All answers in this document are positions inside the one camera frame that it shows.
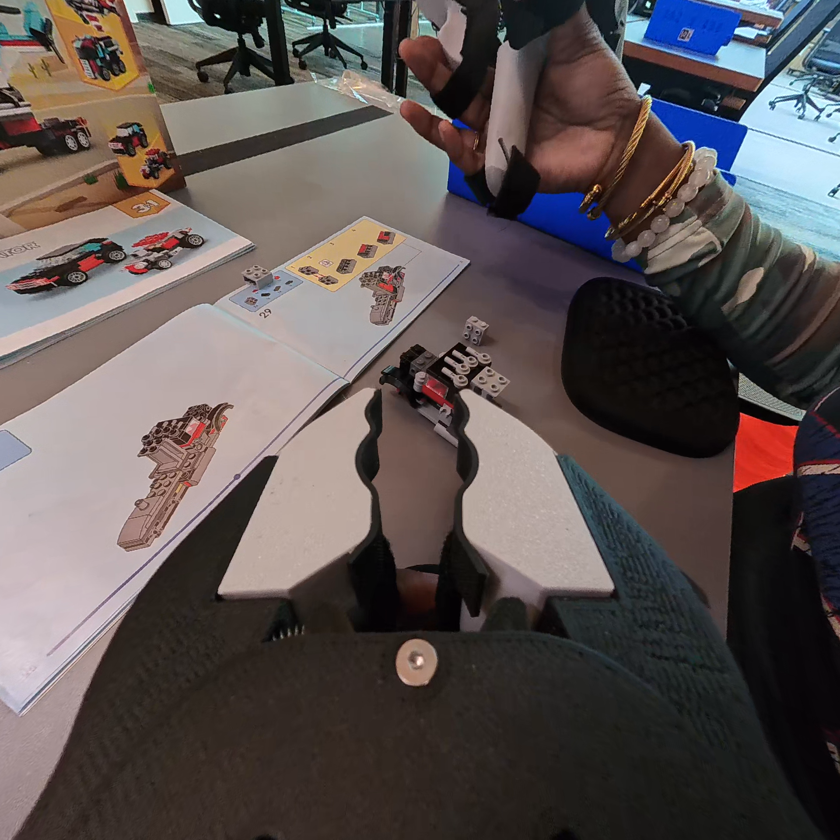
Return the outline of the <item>person's dark printed shirt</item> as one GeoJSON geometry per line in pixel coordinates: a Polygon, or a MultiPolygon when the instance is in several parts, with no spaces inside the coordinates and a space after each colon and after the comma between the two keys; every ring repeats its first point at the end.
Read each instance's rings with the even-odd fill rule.
{"type": "Polygon", "coordinates": [[[791,476],[733,498],[728,644],[766,739],[839,838],[839,394],[803,416],[791,476]]]}

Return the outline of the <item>blue plastic bin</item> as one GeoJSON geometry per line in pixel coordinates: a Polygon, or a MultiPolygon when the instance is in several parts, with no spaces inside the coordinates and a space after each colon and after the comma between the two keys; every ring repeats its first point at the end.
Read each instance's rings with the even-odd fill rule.
{"type": "MultiPolygon", "coordinates": [[[[652,113],[677,140],[692,140],[699,147],[716,151],[722,177],[731,186],[736,185],[737,177],[730,169],[747,136],[746,126],[657,99],[653,100],[652,113]]],[[[518,221],[614,263],[612,243],[605,239],[608,220],[586,219],[579,212],[582,198],[581,193],[538,193],[518,221]]]]}

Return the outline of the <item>grey desk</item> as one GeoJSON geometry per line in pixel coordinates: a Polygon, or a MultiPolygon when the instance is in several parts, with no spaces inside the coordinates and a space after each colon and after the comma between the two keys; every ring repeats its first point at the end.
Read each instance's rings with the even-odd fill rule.
{"type": "Polygon", "coordinates": [[[317,85],[164,106],[196,172],[183,204],[255,243],[252,255],[189,280],[2,370],[2,422],[43,403],[183,310],[238,285],[246,265],[272,268],[360,216],[470,260],[469,267],[366,370],[350,393],[412,343],[444,350],[471,314],[512,379],[504,405],[572,455],[705,593],[727,631],[732,449],[715,458],[661,453],[606,432],[570,403],[560,379],[565,312],[592,277],[625,269],[446,192],[444,156],[394,114],[361,121],[361,104],[317,85]]]}

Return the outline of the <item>toy brick truck model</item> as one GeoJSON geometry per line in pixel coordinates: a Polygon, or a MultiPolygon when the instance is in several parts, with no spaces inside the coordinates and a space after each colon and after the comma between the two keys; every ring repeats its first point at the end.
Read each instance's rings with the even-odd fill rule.
{"type": "Polygon", "coordinates": [[[451,430],[457,394],[473,391],[495,403],[510,379],[499,372],[488,352],[458,342],[440,354],[413,345],[401,354],[397,365],[381,371],[380,384],[394,387],[432,423],[438,436],[457,446],[451,430]]]}

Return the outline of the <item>toy set cardboard box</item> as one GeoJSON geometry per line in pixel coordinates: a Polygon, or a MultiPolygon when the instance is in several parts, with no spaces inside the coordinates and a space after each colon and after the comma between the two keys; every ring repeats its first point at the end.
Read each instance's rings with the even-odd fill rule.
{"type": "Polygon", "coordinates": [[[183,188],[123,2],[1,2],[1,236],[183,188]]]}

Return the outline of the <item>person's right forearm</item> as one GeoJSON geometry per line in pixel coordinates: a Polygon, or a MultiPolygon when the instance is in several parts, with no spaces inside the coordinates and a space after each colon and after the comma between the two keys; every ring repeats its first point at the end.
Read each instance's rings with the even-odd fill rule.
{"type": "Polygon", "coordinates": [[[838,387],[838,263],[760,220],[720,174],[638,262],[766,392],[806,410],[838,387]]]}

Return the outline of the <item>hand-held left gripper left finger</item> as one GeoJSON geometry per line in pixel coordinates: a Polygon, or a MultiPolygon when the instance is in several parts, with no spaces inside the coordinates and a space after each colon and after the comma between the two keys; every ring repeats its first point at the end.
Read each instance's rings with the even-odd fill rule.
{"type": "Polygon", "coordinates": [[[382,392],[365,388],[278,454],[217,590],[280,603],[273,634],[390,633],[396,566],[373,486],[382,392]]]}

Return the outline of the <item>black office chair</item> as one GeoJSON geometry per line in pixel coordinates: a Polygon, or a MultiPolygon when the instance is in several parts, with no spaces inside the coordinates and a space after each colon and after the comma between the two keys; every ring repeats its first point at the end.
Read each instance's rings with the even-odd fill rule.
{"type": "Polygon", "coordinates": [[[224,29],[237,36],[236,47],[195,63],[196,77],[200,82],[209,81],[206,67],[221,65],[226,61],[229,61],[229,67],[223,80],[225,94],[231,92],[229,85],[232,79],[236,76],[250,77],[252,69],[257,69],[271,81],[275,80],[271,59],[259,53],[259,50],[266,45],[259,33],[259,27],[266,17],[264,2],[189,1],[188,3],[206,25],[224,29]]]}
{"type": "Polygon", "coordinates": [[[305,57],[319,47],[322,47],[327,58],[340,61],[345,69],[348,68],[348,65],[343,50],[357,56],[360,59],[360,68],[368,70],[368,63],[361,52],[345,44],[338,36],[333,34],[333,30],[337,27],[337,18],[346,18],[350,4],[351,2],[340,1],[286,1],[289,8],[318,18],[322,23],[321,31],[316,34],[290,42],[291,54],[297,59],[301,70],[308,68],[305,57]]]}

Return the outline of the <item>blue bin with label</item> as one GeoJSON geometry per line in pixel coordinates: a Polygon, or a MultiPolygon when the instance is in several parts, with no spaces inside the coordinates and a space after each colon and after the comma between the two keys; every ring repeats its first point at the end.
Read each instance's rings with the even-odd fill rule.
{"type": "Polygon", "coordinates": [[[695,1],[657,1],[644,37],[698,55],[713,57],[740,26],[738,10],[695,1]]]}

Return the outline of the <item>orange traffic cone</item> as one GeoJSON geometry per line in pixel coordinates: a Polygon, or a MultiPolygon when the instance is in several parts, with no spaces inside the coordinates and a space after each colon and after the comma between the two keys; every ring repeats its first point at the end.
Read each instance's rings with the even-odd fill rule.
{"type": "Polygon", "coordinates": [[[794,472],[797,426],[740,415],[734,446],[733,491],[794,472]]]}

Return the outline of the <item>row of black office chairs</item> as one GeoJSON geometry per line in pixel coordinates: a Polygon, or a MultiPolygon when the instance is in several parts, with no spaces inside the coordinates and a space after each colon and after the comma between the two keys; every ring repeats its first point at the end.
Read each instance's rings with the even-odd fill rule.
{"type": "Polygon", "coordinates": [[[796,92],[773,98],[769,109],[776,110],[783,103],[792,103],[794,115],[804,120],[813,110],[814,122],[829,119],[838,112],[839,103],[839,41],[838,31],[831,29],[807,53],[802,67],[791,82],[801,85],[796,92]]]}

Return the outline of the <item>black textured wrist pad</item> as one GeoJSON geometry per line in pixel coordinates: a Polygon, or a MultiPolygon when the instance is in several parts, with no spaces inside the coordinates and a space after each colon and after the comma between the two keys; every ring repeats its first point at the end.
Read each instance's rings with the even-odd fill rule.
{"type": "Polygon", "coordinates": [[[572,297],[560,361],[572,404],[600,427],[703,459],[734,442],[737,386],[725,353],[653,288],[612,277],[572,297]]]}

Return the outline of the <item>open instruction booklet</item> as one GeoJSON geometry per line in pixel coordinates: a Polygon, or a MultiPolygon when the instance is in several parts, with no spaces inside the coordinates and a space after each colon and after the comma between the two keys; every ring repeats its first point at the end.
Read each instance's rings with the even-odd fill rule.
{"type": "Polygon", "coordinates": [[[362,217],[2,426],[3,704],[25,714],[468,265],[362,217]]]}

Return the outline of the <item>wooden top office desk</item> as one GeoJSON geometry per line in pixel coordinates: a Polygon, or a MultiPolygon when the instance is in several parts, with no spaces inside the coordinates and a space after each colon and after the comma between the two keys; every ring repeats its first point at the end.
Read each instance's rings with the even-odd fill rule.
{"type": "Polygon", "coordinates": [[[716,55],[663,45],[646,36],[648,21],[633,20],[626,25],[623,59],[627,67],[651,70],[656,67],[666,75],[681,74],[715,82],[749,94],[759,92],[797,57],[801,49],[784,53],[782,44],[774,49],[732,40],[716,55]]]}

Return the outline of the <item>closed instruction booklet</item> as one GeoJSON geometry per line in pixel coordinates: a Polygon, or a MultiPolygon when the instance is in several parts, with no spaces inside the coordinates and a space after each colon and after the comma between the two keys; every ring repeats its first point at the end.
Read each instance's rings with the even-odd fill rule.
{"type": "Polygon", "coordinates": [[[3,368],[255,247],[157,191],[2,240],[3,368]]]}

